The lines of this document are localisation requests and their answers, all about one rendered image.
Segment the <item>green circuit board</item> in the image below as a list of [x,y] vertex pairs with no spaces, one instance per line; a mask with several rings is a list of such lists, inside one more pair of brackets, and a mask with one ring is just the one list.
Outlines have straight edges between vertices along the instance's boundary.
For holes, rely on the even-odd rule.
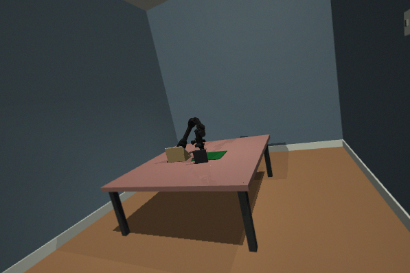
[[221,159],[221,157],[222,157],[226,152],[227,152],[227,151],[207,152],[207,158],[208,158],[208,160]]

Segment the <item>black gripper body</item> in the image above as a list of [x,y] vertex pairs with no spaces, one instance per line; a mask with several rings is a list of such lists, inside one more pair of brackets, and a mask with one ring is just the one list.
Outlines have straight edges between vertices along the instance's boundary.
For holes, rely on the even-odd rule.
[[197,144],[195,145],[195,147],[201,147],[203,142],[206,142],[205,139],[203,139],[201,136],[196,137],[197,140]]

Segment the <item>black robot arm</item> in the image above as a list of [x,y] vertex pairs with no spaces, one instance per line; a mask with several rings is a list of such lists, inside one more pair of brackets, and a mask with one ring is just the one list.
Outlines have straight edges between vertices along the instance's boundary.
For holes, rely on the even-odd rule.
[[[199,118],[195,117],[195,118],[191,118],[188,121],[188,127],[187,130],[183,136],[183,138],[179,141],[177,147],[182,146],[184,149],[186,148],[187,145],[187,138],[192,130],[192,128],[195,126],[198,129],[195,129],[195,135],[196,137],[204,137],[205,136],[205,126],[200,122]],[[194,145],[195,143],[197,143],[197,140],[195,138],[195,140],[191,141],[191,144]]]

